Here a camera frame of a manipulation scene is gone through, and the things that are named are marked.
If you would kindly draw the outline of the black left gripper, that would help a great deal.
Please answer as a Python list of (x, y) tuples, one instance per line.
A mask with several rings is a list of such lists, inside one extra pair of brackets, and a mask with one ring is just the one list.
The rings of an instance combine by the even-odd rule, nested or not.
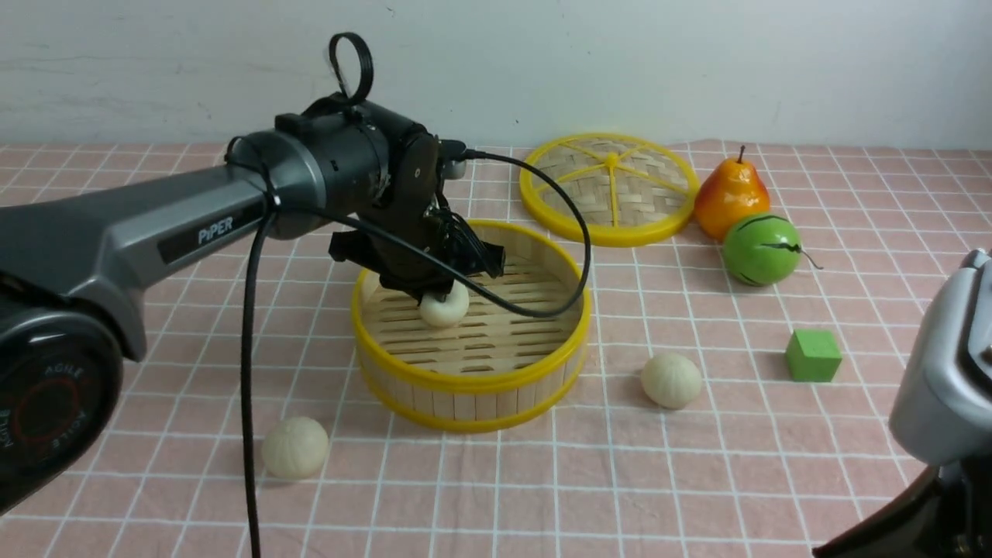
[(382, 197), (357, 213), (365, 229), (333, 233), (330, 257), (376, 273), (381, 287), (415, 301), (444, 299), (456, 273), (502, 276), (504, 247), (482, 240), (443, 194), (444, 181), (463, 176), (465, 152), (464, 142), (432, 136), (401, 145)]

